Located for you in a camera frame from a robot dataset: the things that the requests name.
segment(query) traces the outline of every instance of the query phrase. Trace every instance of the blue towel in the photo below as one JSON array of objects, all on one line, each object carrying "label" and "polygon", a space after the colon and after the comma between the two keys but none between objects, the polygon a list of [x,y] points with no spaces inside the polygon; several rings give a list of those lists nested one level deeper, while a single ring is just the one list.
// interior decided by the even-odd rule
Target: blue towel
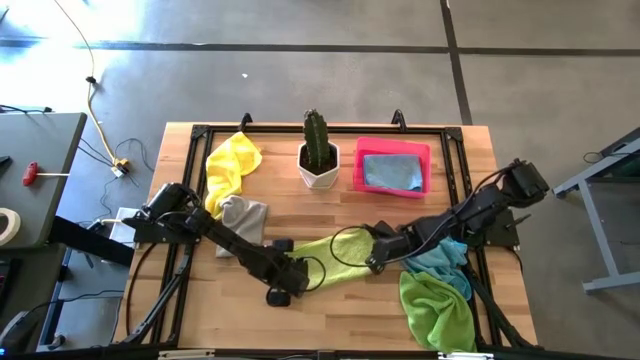
[{"label": "blue towel", "polygon": [[417,155],[365,155],[364,183],[421,192],[420,158]]},{"label": "blue towel", "polygon": [[427,251],[404,260],[404,266],[410,273],[426,272],[434,278],[453,286],[469,301],[471,299],[471,285],[462,271],[457,267],[466,265],[467,245],[447,237],[433,250]]}]

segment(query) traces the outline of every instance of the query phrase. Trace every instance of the wooden table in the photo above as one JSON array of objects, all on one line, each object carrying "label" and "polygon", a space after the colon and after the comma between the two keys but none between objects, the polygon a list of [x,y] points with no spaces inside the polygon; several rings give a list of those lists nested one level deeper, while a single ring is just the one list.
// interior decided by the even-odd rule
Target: wooden table
[{"label": "wooden table", "polygon": [[[162,184],[182,180],[193,125],[167,124],[150,196]],[[472,182],[477,184],[497,169],[489,130],[484,126],[463,126],[462,129]],[[216,133],[213,148],[230,135],[232,133]],[[298,173],[296,152],[302,134],[250,133],[248,136],[261,148],[263,160],[255,172],[243,178],[242,196],[268,204],[267,241],[282,237],[296,241],[317,240],[348,225],[375,224],[381,219],[395,226],[419,216],[439,214],[450,205],[442,148],[437,136],[402,135],[403,140],[424,142],[432,149],[431,193],[420,200],[353,191],[357,135],[330,135],[341,148],[341,169],[329,191],[308,189]],[[397,138],[398,135],[381,137]],[[457,161],[454,161],[454,168],[459,176]],[[197,169],[199,160],[194,167],[192,187],[195,187]],[[132,327],[142,320],[158,296],[167,248],[157,246],[141,266],[131,299]],[[409,332],[407,317],[399,301],[401,268],[397,264],[387,267],[381,275],[370,275],[306,294],[301,299],[294,299],[292,306],[287,308],[272,308],[265,303],[267,288],[264,284],[251,278],[235,258],[217,259],[215,248],[211,241],[203,241],[197,246],[179,340],[181,348],[420,349]],[[142,251],[136,252],[132,269],[141,254]],[[523,337],[535,343],[525,286],[516,258],[501,248],[487,248],[486,256],[496,302]],[[124,308],[120,311],[115,340],[125,337]],[[170,303],[165,332],[170,327],[172,309]],[[479,306],[478,313],[482,334],[488,340],[483,306]]]}]

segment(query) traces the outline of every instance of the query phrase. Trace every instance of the white pot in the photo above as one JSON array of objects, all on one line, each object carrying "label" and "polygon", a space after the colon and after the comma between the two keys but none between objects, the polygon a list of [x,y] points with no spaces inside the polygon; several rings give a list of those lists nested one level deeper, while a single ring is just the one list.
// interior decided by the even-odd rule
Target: white pot
[{"label": "white pot", "polygon": [[340,172],[340,147],[331,141],[329,141],[329,146],[336,150],[336,167],[333,169],[322,173],[320,175],[316,175],[309,170],[300,166],[300,153],[302,152],[302,148],[305,144],[300,144],[298,146],[298,170],[300,170],[300,176],[304,180],[305,184],[311,189],[328,189],[338,178],[338,172]]}]

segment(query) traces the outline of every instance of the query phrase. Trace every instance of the green cloth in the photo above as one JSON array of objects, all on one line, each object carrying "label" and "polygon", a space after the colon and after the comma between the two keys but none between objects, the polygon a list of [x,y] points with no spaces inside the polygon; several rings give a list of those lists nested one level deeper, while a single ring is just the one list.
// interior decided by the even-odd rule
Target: green cloth
[{"label": "green cloth", "polygon": [[[337,284],[342,281],[357,279],[371,273],[368,267],[349,267],[336,261],[329,252],[329,241],[332,236],[296,247],[292,253],[293,258],[314,256],[322,261],[327,269],[327,275],[320,287]],[[345,231],[339,234],[333,241],[333,252],[336,256],[350,264],[364,264],[364,259],[371,254],[373,238],[368,231],[357,229],[351,232]],[[322,267],[317,261],[308,259],[309,286],[314,288],[322,280]]]},{"label": "green cloth", "polygon": [[400,300],[416,341],[430,350],[474,352],[469,305],[451,285],[427,273],[400,275]]}]

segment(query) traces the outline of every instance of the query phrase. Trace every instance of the pink bin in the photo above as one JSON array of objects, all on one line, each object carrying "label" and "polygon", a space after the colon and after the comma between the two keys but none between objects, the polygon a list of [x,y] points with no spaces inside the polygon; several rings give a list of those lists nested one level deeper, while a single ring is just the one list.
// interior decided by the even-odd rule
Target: pink bin
[{"label": "pink bin", "polygon": [[[364,183],[365,155],[417,155],[422,170],[422,191],[409,191],[369,186]],[[353,187],[356,191],[392,194],[410,198],[423,198],[431,190],[431,148],[427,144],[360,137],[356,143]]]}]

